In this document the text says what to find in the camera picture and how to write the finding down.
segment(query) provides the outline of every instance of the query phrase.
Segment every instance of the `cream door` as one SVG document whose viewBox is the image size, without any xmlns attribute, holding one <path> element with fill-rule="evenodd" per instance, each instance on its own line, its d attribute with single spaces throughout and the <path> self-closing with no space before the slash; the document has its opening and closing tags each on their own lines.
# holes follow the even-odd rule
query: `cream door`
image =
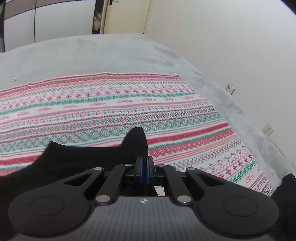
<svg viewBox="0 0 296 241">
<path fill-rule="evenodd" d="M 143 33 L 150 1 L 108 0 L 104 34 Z"/>
</svg>

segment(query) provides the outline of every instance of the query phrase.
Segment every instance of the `round black pad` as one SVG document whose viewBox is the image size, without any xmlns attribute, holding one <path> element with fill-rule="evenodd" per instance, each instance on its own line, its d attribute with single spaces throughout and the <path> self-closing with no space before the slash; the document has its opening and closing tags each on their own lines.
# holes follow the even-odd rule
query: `round black pad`
<svg viewBox="0 0 296 241">
<path fill-rule="evenodd" d="M 194 207 L 204 225 L 233 238 L 261 236 L 273 227 L 279 215 L 271 198 L 232 183 L 206 188 Z"/>
<path fill-rule="evenodd" d="M 48 185 L 21 194 L 14 199 L 8 216 L 21 233 L 32 237 L 50 237 L 79 226 L 88 216 L 90 204 L 70 185 Z"/>
</svg>

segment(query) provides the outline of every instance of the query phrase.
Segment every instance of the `striped blanket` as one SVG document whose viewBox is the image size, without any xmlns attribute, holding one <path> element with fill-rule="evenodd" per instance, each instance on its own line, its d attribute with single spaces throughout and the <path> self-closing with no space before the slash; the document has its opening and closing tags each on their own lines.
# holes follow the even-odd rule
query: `striped blanket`
<svg viewBox="0 0 296 241">
<path fill-rule="evenodd" d="M 178 75 L 90 74 L 0 91 L 0 175 L 33 163 L 50 141 L 119 145 L 143 127 L 155 164 L 196 167 L 272 194 L 272 187 L 215 107 Z"/>
</svg>

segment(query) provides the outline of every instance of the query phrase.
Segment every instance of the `white wardrobe door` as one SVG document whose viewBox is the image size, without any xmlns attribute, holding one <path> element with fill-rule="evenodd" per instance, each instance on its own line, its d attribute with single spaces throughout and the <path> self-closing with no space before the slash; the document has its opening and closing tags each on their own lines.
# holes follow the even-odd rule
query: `white wardrobe door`
<svg viewBox="0 0 296 241">
<path fill-rule="evenodd" d="M 70 1 L 36 8 L 36 42 L 92 33 L 96 1 Z"/>
<path fill-rule="evenodd" d="M 34 43 L 34 15 L 32 9 L 4 21 L 5 51 Z"/>
</svg>

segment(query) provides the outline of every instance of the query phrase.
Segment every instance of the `white wall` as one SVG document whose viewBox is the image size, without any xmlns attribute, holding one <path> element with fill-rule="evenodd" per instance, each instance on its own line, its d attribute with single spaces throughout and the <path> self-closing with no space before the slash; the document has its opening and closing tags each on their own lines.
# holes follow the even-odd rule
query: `white wall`
<svg viewBox="0 0 296 241">
<path fill-rule="evenodd" d="M 280 0 L 155 0 L 149 37 L 223 88 L 296 163 L 296 15 Z"/>
</svg>

